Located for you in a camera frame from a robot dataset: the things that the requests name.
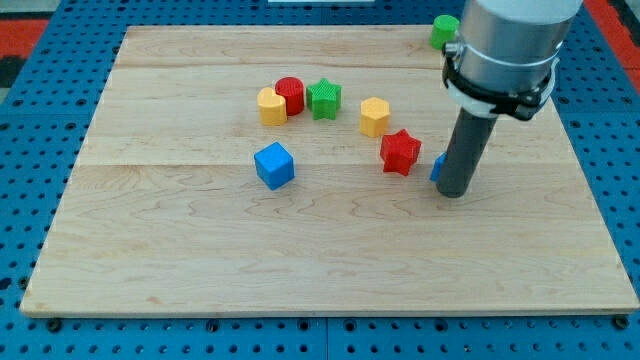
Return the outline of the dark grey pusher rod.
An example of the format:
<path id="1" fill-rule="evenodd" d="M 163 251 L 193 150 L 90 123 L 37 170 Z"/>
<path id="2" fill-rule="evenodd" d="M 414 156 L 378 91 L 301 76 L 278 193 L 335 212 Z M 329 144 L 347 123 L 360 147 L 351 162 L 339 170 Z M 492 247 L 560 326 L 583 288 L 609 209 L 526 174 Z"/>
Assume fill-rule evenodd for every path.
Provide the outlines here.
<path id="1" fill-rule="evenodd" d="M 459 111 L 436 182 L 442 195 L 459 198 L 466 193 L 496 122 L 496 117 Z"/>

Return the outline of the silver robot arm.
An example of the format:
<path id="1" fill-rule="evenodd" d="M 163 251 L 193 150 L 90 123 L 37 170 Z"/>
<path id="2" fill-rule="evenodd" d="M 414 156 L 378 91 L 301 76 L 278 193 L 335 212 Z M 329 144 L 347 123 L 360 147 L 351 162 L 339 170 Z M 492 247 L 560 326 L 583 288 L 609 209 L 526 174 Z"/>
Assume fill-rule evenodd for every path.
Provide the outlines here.
<path id="1" fill-rule="evenodd" d="M 554 90 L 581 0 L 469 0 L 442 46 L 443 85 L 460 106 L 436 188 L 464 195 L 501 115 L 531 120 Z"/>

